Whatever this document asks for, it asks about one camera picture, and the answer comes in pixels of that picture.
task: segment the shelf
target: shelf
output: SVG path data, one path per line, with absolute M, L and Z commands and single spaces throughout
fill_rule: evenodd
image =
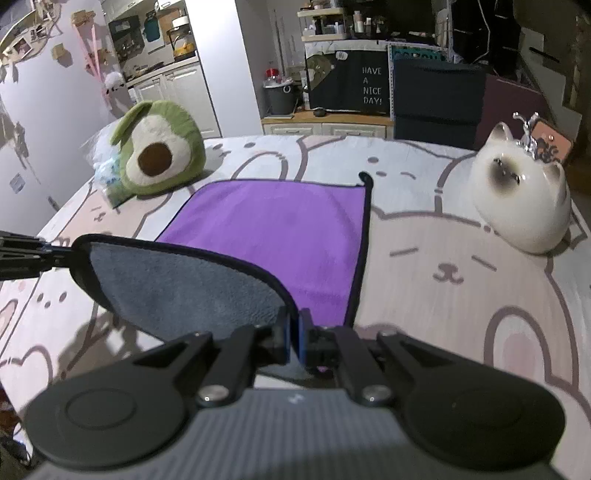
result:
M 303 42 L 309 41 L 332 41 L 332 40 L 347 40 L 346 33 L 330 33 L 328 35 L 307 35 L 302 37 Z
M 336 8 L 320 8 L 318 10 L 300 10 L 297 16 L 302 17 L 324 17 L 326 15 L 344 15 L 345 9 L 343 7 Z

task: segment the white ceramic cat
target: white ceramic cat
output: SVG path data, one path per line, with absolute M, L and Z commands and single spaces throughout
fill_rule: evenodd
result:
M 525 127 L 528 136 L 528 125 Z M 535 143 L 513 139 L 499 123 L 474 160 L 470 175 L 477 210 L 507 242 L 529 253 L 552 250 L 570 221 L 570 192 L 562 165 L 534 160 Z

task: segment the gray fabric surface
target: gray fabric surface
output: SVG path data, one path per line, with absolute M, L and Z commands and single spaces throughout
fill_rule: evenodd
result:
M 118 316 L 163 340 L 242 325 L 270 325 L 284 304 L 267 284 L 185 255 L 92 243 L 90 261 Z

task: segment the black panel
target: black panel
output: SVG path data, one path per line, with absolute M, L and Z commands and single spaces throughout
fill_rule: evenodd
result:
M 346 50 L 346 54 L 345 60 L 338 60 L 335 54 L 322 55 L 331 67 L 320 83 L 311 82 L 310 107 L 388 114 L 387 52 Z M 306 59 L 308 68 L 313 57 Z

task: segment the wooden shelf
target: wooden shelf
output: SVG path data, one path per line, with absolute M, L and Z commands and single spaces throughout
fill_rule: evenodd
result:
M 336 8 L 320 8 L 317 10 L 300 10 L 297 16 L 302 17 L 324 17 L 326 15 L 344 15 L 345 9 L 343 7 Z
M 314 116 L 311 110 L 296 112 L 293 118 L 265 117 L 261 119 L 263 125 L 276 124 L 361 124 L 383 125 L 391 127 L 394 122 L 388 116 L 364 115 L 362 113 L 327 113 L 325 116 Z
M 330 33 L 328 35 L 307 35 L 305 37 L 302 35 L 301 40 L 303 42 L 347 40 L 347 34 L 346 33 Z

